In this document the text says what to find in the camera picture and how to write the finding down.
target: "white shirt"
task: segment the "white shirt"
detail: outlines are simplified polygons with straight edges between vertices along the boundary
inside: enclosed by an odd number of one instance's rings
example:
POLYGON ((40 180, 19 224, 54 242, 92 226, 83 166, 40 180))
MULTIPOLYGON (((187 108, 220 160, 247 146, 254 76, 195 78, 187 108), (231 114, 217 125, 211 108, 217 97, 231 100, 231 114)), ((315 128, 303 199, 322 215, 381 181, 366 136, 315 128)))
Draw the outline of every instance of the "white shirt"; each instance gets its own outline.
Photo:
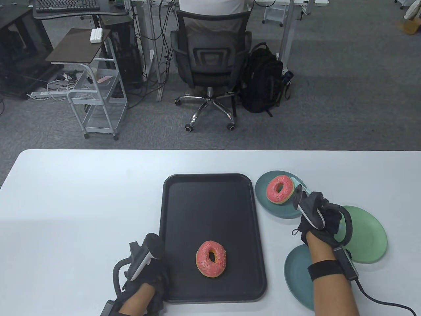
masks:
POLYGON ((228 15, 245 11, 247 0, 179 0, 180 10, 202 15, 228 15))

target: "donut hole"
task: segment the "donut hole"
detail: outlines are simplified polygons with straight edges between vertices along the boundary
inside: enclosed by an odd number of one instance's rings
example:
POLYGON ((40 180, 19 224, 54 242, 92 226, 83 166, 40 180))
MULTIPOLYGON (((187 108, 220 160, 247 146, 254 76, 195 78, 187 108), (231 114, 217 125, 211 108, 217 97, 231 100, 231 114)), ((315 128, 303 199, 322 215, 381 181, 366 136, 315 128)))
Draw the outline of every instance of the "donut hole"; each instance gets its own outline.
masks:
POLYGON ((278 192, 278 193, 281 192, 283 188, 284 188, 283 183, 278 184, 278 187, 276 188, 276 192, 278 192))
POLYGON ((212 262, 215 262, 215 254, 214 254, 212 251, 210 251, 210 252, 209 252, 209 259, 210 259, 212 262))

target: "green plate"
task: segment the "green plate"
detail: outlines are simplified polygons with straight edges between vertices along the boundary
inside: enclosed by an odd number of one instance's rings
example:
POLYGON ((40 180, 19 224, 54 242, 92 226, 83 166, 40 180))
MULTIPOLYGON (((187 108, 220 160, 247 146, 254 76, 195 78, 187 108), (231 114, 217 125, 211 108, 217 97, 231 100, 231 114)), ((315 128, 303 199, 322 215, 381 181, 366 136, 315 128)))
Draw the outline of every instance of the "green plate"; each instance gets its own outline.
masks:
POLYGON ((292 205, 292 197, 289 198, 288 201, 286 201, 283 204, 275 204, 268 200, 266 197, 266 188, 269 185, 269 182, 271 182, 274 178, 281 175, 286 175, 288 177, 294 177, 296 180, 292 179, 294 182, 294 187, 297 186, 299 183, 301 183, 303 186, 307 188, 307 186, 304 184, 303 181, 300 180, 297 176, 293 175, 292 173, 286 172, 286 171, 269 171, 262 175, 256 182, 256 185, 254 186, 254 190, 256 191, 256 197, 259 201, 260 205, 262 205, 269 213, 272 213, 273 215, 280 217, 280 218, 296 218, 301 216, 301 212, 299 210, 294 209, 292 205))
POLYGON ((307 268, 312 264, 309 248, 300 245, 291 250, 284 264, 285 281, 294 297, 314 311, 313 282, 307 268))
MULTIPOLYGON (((344 206, 352 218, 352 238, 345 246, 351 252, 352 261, 374 263, 379 261, 387 250, 387 236, 383 226, 370 213, 356 206, 344 206)), ((335 239, 345 236, 345 220, 342 217, 339 232, 335 239)))

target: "light green plate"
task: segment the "light green plate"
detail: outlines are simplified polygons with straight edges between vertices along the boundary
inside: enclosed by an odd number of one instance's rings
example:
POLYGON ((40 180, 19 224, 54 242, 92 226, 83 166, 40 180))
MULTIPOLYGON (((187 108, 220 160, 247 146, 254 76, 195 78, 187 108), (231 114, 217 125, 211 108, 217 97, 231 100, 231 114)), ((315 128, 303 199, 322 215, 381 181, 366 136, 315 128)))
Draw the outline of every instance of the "light green plate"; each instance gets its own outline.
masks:
MULTIPOLYGON (((356 206, 344 206, 352 218, 352 238, 345 246, 351 252, 352 261, 374 263, 379 261, 387 250, 387 236, 383 226, 370 213, 356 206)), ((339 232, 335 239, 345 236, 345 220, 342 217, 339 232)))
POLYGON ((273 215, 280 217, 280 218, 296 218, 301 216, 301 212, 294 208, 292 205, 292 196, 282 204, 275 204, 268 200, 266 197, 266 188, 269 185, 269 182, 271 182, 274 178, 281 175, 286 175, 290 177, 294 183, 294 188, 298 184, 302 184, 306 187, 304 182, 298 178, 297 176, 293 175, 292 173, 286 172, 286 171, 269 171, 262 175, 256 182, 256 185, 254 186, 254 190, 256 192, 257 200, 259 201, 260 205, 262 205, 269 213, 272 213, 273 215))

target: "black glove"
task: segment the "black glove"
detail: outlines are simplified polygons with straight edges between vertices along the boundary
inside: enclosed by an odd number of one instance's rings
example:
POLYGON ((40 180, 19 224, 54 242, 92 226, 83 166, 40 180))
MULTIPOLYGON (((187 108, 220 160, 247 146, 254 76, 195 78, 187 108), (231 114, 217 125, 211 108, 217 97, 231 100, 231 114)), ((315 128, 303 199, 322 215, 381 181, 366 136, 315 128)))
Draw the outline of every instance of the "black glove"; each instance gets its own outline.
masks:
POLYGON ((338 246, 339 243, 334 239, 334 235, 338 233, 339 223, 341 222, 342 214, 336 210, 332 209, 322 209, 320 211, 321 215, 325 219, 325 228, 323 230, 315 229, 305 218, 304 215, 301 215, 301 223, 296 229, 301 232, 301 240, 308 245, 306 235, 308 232, 311 232, 316 237, 324 241, 325 243, 331 245, 332 247, 338 246))
POLYGON ((162 297, 169 287, 167 265, 164 259, 151 259, 136 279, 126 281, 122 288, 124 291, 115 300, 116 308, 119 309, 127 299, 132 297, 143 283, 155 288, 155 295, 147 307, 147 315, 157 315, 164 308, 162 297))

